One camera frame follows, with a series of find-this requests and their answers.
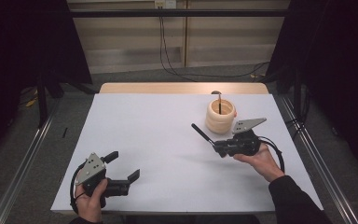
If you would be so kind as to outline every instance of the hand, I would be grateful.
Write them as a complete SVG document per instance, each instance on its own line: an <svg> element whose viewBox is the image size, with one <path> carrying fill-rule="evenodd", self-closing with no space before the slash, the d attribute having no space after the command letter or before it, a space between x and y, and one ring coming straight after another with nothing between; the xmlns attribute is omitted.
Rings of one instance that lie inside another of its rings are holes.
<svg viewBox="0 0 358 224"><path fill-rule="evenodd" d="M79 196L76 200L78 214L80 217L86 219L89 222L101 222L102 212L100 205L100 198L106 190L107 179L101 180L98 186L95 188L92 196L89 197L84 193L83 185L76 186L75 197Z"/></svg>
<svg viewBox="0 0 358 224"><path fill-rule="evenodd" d="M234 155L234 159L249 163L260 175L264 176L268 182L284 175L284 172L278 167L274 158L272 158L269 147L264 143L260 145L260 149L254 156L236 154Z"/></svg>

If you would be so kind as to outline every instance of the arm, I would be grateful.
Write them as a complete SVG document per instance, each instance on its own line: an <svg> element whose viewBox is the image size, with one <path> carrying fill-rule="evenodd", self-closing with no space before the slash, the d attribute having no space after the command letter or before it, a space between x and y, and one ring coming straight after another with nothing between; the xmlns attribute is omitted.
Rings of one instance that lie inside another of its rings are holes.
<svg viewBox="0 0 358 224"><path fill-rule="evenodd" d="M76 186L75 196L79 217L72 220L71 224L102 223L100 198L107 186L107 179L103 179L95 188L92 196L84 194L83 185Z"/></svg>
<svg viewBox="0 0 358 224"><path fill-rule="evenodd" d="M278 167L266 144L261 144L254 156L237 154L234 159L252 165L270 182L269 192L275 204L278 223L331 223L310 196Z"/></svg>

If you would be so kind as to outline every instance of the white table surface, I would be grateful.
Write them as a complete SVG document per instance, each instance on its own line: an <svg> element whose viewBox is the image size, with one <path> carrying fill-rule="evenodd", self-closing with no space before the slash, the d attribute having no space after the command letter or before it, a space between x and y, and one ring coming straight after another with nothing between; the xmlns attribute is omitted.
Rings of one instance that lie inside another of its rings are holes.
<svg viewBox="0 0 358 224"><path fill-rule="evenodd" d="M140 178L128 196L106 199L104 211L120 214L242 214L274 211L269 183L250 165L223 159L191 127L197 124L214 141L232 137L207 130L204 120L211 94L96 94L62 185L51 210L72 213L69 186L77 166L91 152L119 157L107 164L106 176ZM255 134L271 139L282 151L286 174L321 208L308 173L270 94L227 94L239 119L267 118ZM278 159L271 150L275 160Z"/></svg>

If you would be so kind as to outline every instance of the person's left hand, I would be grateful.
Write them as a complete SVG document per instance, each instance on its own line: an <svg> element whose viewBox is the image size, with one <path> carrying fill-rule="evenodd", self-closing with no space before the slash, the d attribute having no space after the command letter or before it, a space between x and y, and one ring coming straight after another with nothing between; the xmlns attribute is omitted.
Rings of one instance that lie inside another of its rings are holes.
<svg viewBox="0 0 358 224"><path fill-rule="evenodd" d="M102 212L100 198L106 190L107 179L101 180L98 186L95 188L92 196L89 197L84 194L83 185L76 186L75 197L80 195L76 200L78 214L80 217L86 219L89 222L101 222Z"/></svg>

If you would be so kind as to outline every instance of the wall outlet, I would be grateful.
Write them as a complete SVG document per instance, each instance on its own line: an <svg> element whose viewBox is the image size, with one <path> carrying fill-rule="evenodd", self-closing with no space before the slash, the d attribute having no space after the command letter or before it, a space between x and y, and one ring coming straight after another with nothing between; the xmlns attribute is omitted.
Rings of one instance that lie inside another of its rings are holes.
<svg viewBox="0 0 358 224"><path fill-rule="evenodd" d="M155 9L165 8L165 0L155 0Z"/></svg>
<svg viewBox="0 0 358 224"><path fill-rule="evenodd" d="M176 0L165 0L165 8L176 9Z"/></svg>

